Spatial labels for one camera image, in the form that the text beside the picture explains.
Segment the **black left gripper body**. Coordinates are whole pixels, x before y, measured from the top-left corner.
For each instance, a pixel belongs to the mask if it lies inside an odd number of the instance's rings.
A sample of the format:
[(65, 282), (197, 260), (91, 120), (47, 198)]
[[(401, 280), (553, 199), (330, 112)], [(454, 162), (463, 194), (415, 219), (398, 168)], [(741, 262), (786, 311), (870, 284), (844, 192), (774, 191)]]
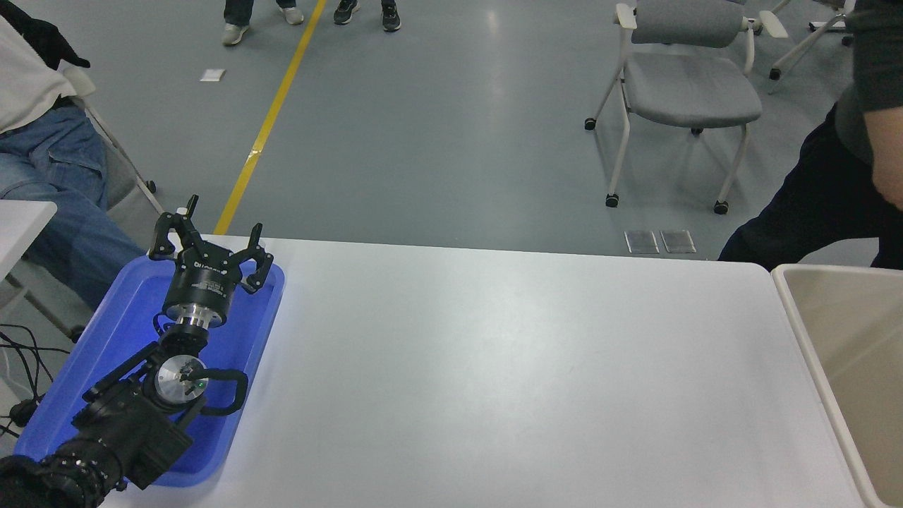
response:
[(228, 315), (236, 286), (241, 279), (234, 252), (220, 247), (187, 248), (176, 257), (176, 271), (164, 299), (164, 312), (178, 315), (180, 309), (197, 305), (217, 315)]

